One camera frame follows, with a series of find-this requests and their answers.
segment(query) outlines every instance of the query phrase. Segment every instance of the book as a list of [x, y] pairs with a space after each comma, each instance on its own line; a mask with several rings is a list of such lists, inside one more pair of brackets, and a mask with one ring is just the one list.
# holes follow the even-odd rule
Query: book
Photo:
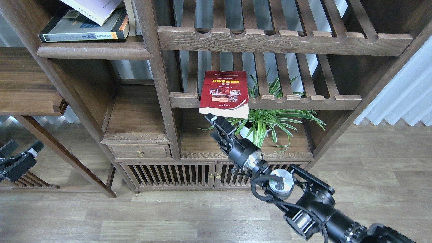
[[61, 0], [71, 8], [102, 26], [121, 0]]
[[247, 119], [248, 79], [245, 71], [206, 71], [199, 112]]
[[127, 18], [129, 19], [129, 36], [137, 35], [135, 22], [135, 13], [133, 12], [132, 0], [123, 0], [124, 8], [126, 9]]
[[125, 39], [129, 32], [124, 8], [116, 9], [103, 26], [67, 6], [39, 33], [42, 42]]
[[137, 12], [137, 7], [135, 6], [135, 0], [131, 0], [132, 1], [132, 8], [133, 8], [133, 13], [135, 15], [135, 27], [136, 27], [136, 35], [143, 35], [143, 32], [141, 30], [141, 25], [140, 25], [140, 19], [138, 18], [138, 12]]

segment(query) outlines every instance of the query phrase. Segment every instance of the wooden floor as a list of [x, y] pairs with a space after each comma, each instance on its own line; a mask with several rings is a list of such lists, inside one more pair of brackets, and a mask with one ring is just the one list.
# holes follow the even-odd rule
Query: wooden floor
[[[19, 125], [5, 123], [0, 126], [1, 141], [32, 139]], [[109, 162], [81, 125], [45, 126], [106, 179]], [[352, 219], [367, 227], [383, 223], [426, 243], [432, 238], [431, 148], [432, 129], [424, 125], [352, 125], [311, 172], [335, 188], [336, 207]], [[86, 184], [52, 151], [44, 150], [35, 173], [43, 173], [49, 183]], [[97, 192], [0, 192], [0, 242], [305, 242], [276, 207], [249, 191], [134, 195], [119, 178], [113, 189], [116, 199]], [[295, 191], [289, 201], [299, 196]], [[323, 237], [316, 234], [310, 242], [323, 242]]]

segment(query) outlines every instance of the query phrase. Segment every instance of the brass knob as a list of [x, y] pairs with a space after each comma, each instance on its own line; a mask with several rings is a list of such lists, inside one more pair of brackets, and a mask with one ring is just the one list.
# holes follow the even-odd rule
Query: brass knob
[[144, 153], [141, 149], [138, 149], [137, 152], [138, 152], [138, 156], [140, 156], [141, 158], [144, 157]]

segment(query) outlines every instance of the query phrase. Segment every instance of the white flower pot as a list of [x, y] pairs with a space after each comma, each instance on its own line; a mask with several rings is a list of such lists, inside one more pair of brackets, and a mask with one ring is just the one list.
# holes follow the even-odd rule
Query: white flower pot
[[[247, 128], [246, 126], [243, 126], [240, 129], [240, 135], [241, 135], [242, 138], [247, 138], [249, 141], [251, 141], [253, 143], [254, 142], [254, 131], [252, 131], [251, 134], [249, 134], [249, 136], [246, 137], [247, 134], [249, 133], [249, 130], [250, 130], [249, 128]], [[266, 137], [268, 136], [268, 134], [269, 134], [270, 131], [271, 131], [271, 129], [267, 129], [267, 131], [266, 131]]]

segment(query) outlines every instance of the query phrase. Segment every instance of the robotic arm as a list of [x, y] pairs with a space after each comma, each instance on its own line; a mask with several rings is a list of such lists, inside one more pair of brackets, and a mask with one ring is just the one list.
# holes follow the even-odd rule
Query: robotic arm
[[[253, 195], [261, 201], [275, 204], [288, 225], [305, 240], [321, 232], [325, 242], [328, 239], [336, 243], [414, 242], [382, 224], [373, 224], [367, 229], [353, 221], [334, 208], [333, 187], [294, 164], [287, 170], [272, 171], [261, 150], [247, 139], [238, 139], [235, 127], [227, 120], [211, 113], [205, 119], [215, 127], [211, 136], [235, 165], [231, 172], [251, 177]], [[257, 185], [264, 190], [264, 195], [257, 192]], [[295, 204], [285, 202], [295, 185], [302, 188], [303, 196]]]
[[41, 151], [44, 145], [40, 141], [36, 141], [27, 150], [19, 153], [16, 156], [9, 156], [18, 144], [15, 141], [10, 141], [0, 148], [0, 181], [7, 179], [11, 182], [17, 181], [36, 163], [35, 157]]

